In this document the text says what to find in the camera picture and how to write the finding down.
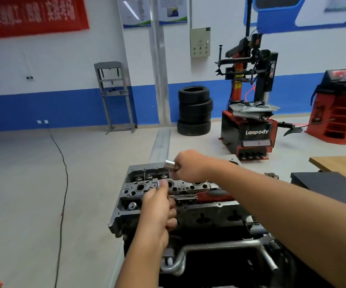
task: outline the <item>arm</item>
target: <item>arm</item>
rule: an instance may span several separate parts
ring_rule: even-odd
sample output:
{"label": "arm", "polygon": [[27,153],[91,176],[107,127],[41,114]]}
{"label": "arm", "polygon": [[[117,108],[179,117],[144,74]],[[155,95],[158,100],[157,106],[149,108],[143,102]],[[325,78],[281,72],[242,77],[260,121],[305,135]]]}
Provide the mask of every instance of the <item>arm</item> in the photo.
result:
{"label": "arm", "polygon": [[175,162],[174,179],[218,184],[309,267],[346,288],[346,204],[194,150]]}
{"label": "arm", "polygon": [[115,288],[158,287],[162,253],[169,241],[168,231],[177,226],[175,202],[168,199],[168,183],[142,198],[140,220]]}

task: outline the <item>forearm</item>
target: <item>forearm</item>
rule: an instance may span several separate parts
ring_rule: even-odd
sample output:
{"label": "forearm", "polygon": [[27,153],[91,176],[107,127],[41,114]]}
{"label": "forearm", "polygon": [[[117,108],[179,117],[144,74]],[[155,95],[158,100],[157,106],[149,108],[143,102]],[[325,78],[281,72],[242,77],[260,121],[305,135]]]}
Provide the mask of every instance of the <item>forearm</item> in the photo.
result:
{"label": "forearm", "polygon": [[115,288],[157,288],[162,251],[158,243],[145,242],[135,235],[129,247]]}
{"label": "forearm", "polygon": [[346,287],[346,204],[223,160],[211,165],[209,180],[321,276]]}

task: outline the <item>electrical box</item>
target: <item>electrical box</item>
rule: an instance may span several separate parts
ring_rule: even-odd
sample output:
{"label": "electrical box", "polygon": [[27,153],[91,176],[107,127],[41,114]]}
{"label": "electrical box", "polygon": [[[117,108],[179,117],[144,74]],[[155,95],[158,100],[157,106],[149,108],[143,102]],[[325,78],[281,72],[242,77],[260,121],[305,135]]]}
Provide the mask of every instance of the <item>electrical box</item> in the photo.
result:
{"label": "electrical box", "polygon": [[190,29],[190,57],[210,56],[210,27]]}

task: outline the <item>gray metal stand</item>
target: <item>gray metal stand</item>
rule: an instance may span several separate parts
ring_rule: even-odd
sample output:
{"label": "gray metal stand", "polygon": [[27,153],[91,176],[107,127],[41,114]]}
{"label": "gray metal stand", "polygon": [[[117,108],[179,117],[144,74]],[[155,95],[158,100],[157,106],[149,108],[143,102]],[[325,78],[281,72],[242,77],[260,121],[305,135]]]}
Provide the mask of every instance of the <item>gray metal stand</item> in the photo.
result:
{"label": "gray metal stand", "polygon": [[[108,132],[106,134],[108,134],[111,131],[122,131],[122,130],[131,130],[131,132],[133,133],[136,130],[136,124],[133,122],[132,108],[130,107],[129,92],[128,92],[126,79],[124,77],[122,62],[118,62],[118,61],[98,62],[94,64],[94,69],[96,71],[97,80],[99,82],[99,87],[101,91],[101,97],[102,97],[103,105],[105,108],[105,114],[108,120]],[[103,76],[104,69],[117,69],[118,77],[113,79],[105,79],[105,77]],[[123,90],[106,91],[104,89],[103,82],[111,82],[113,85],[113,81],[122,81]],[[107,101],[106,101],[106,97],[109,97],[109,96],[125,96],[130,123],[112,124],[110,122]]]}

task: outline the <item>gray floor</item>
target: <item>gray floor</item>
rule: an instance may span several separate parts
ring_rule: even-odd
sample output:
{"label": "gray floor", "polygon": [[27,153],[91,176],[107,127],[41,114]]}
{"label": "gray floor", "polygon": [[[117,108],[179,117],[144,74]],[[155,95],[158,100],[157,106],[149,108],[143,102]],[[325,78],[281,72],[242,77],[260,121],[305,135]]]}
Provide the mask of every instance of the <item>gray floor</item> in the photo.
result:
{"label": "gray floor", "polygon": [[[306,123],[307,117],[283,118]],[[147,163],[157,128],[105,135],[97,128],[55,129],[65,155],[69,191],[65,208],[59,287],[109,285],[122,240],[107,224],[129,165]],[[346,155],[346,145],[327,144],[305,133],[283,137],[280,129],[270,159],[245,163],[258,172],[290,180],[291,172],[316,171],[310,156]],[[169,158],[185,149],[229,154],[209,134],[184,137],[172,128]],[[0,280],[4,287],[53,285],[59,223],[66,181],[58,150],[46,130],[0,133]]]}

